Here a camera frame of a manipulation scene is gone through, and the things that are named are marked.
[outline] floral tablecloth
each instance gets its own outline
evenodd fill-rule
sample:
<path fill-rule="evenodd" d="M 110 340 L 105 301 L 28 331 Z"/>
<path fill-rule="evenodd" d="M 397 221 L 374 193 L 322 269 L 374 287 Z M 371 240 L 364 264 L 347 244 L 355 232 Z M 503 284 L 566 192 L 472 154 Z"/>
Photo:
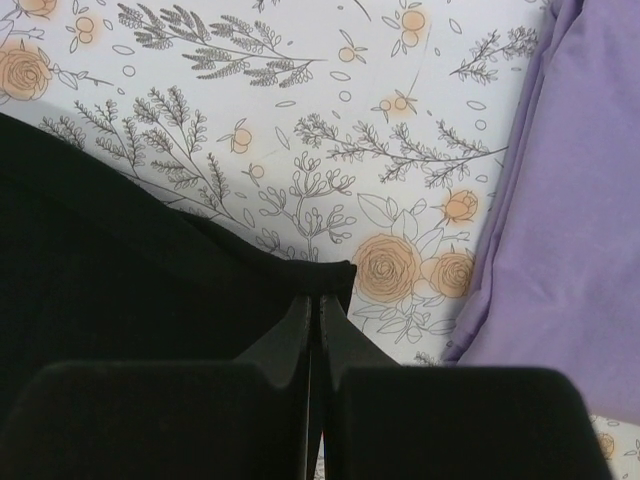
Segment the floral tablecloth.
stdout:
<path fill-rule="evenodd" d="M 437 364 L 549 1 L 177 1 L 1 0 L 0 111 L 275 255 L 355 261 L 354 324 Z M 594 424 L 640 478 L 640 430 Z"/>

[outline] peach rose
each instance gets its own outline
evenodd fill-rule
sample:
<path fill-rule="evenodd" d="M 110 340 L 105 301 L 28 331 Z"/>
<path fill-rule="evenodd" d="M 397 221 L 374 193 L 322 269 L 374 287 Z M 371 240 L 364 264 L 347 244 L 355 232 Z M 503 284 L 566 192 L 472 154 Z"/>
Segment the peach rose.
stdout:
<path fill-rule="evenodd" d="M 56 8 L 58 0 L 16 0 L 16 5 L 29 14 L 45 17 Z"/>
<path fill-rule="evenodd" d="M 478 197 L 469 190 L 463 190 L 453 195 L 442 210 L 448 220 L 454 222 L 471 220 L 478 211 Z"/>
<path fill-rule="evenodd" d="M 360 245 L 354 263 L 358 266 L 357 288 L 383 303 L 405 298 L 420 276 L 416 248 L 391 235 L 377 235 Z"/>
<path fill-rule="evenodd" d="M 600 449 L 602 450 L 604 458 L 606 458 L 607 460 L 611 460 L 613 449 L 615 447 L 613 437 L 608 433 L 599 433 L 598 442 L 600 443 Z"/>
<path fill-rule="evenodd" d="M 436 292 L 449 298 L 464 297 L 469 291 L 473 258 L 464 253 L 445 253 L 424 261 L 420 272 Z"/>
<path fill-rule="evenodd" d="M 37 100 L 52 78 L 37 53 L 16 49 L 0 56 L 0 92 L 15 100 Z"/>

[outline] floral print fabric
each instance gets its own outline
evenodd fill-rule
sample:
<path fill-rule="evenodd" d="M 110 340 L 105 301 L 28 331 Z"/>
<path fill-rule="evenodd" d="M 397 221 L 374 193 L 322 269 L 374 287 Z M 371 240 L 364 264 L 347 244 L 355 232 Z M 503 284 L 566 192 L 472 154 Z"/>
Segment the floral print fabric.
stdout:
<path fill-rule="evenodd" d="M 354 324 L 433 365 L 548 3 L 5 0 L 0 111 L 274 255 L 353 260 Z M 640 431 L 596 426 L 638 478 Z"/>

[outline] folded purple garment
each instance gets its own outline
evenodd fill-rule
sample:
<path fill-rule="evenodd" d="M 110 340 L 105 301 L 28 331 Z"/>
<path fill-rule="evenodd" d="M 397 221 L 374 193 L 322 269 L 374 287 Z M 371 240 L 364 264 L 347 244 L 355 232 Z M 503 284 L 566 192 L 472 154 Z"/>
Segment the folded purple garment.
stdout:
<path fill-rule="evenodd" d="M 560 370 L 640 424 L 640 2 L 556 1 L 447 360 Z"/>

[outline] black cloth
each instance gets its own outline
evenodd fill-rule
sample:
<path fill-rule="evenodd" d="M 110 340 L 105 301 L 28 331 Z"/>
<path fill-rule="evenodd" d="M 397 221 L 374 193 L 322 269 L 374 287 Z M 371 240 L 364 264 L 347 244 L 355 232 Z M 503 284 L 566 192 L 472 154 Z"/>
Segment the black cloth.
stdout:
<path fill-rule="evenodd" d="M 232 359 L 355 267 L 285 261 L 0 115 L 0 422 L 61 360 Z"/>

